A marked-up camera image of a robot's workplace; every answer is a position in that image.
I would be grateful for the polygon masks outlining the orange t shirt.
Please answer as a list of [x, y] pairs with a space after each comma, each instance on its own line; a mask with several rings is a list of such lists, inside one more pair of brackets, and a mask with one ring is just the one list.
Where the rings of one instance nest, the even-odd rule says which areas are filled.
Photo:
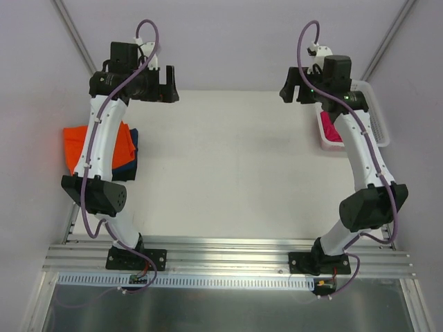
[[[112, 170], [134, 159], [135, 146], [132, 143], [129, 130], [128, 124], [124, 122], [120, 124], [114, 147]], [[63, 128], [62, 135], [65, 161], [71, 174], [74, 174], [75, 166], [80, 159], [86, 133], [87, 126]]]

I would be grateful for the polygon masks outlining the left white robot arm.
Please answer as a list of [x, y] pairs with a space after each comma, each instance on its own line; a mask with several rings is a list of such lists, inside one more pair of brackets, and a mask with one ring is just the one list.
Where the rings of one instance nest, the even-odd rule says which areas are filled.
[[129, 268], [144, 264], [141, 235], [124, 212], [127, 190], [112, 181], [112, 160], [118, 130], [131, 100], [174, 103], [179, 101], [174, 67], [167, 66], [160, 82], [156, 42], [112, 42], [103, 70], [89, 80], [90, 112], [87, 132], [73, 174], [62, 177], [62, 188], [80, 207], [87, 234], [95, 239], [101, 228], [123, 250]]

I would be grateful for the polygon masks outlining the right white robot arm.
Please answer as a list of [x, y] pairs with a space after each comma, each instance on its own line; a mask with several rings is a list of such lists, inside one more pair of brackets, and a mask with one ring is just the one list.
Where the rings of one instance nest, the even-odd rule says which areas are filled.
[[392, 224], [388, 245], [399, 230], [398, 212], [408, 198], [408, 188], [388, 171], [372, 131], [368, 94], [352, 88], [351, 60], [328, 55], [323, 66], [291, 67], [280, 97], [286, 103], [319, 103], [344, 144], [351, 165], [355, 192], [339, 205], [339, 221], [318, 240], [320, 250], [311, 253], [310, 266], [325, 273], [360, 237], [375, 239], [372, 230]]

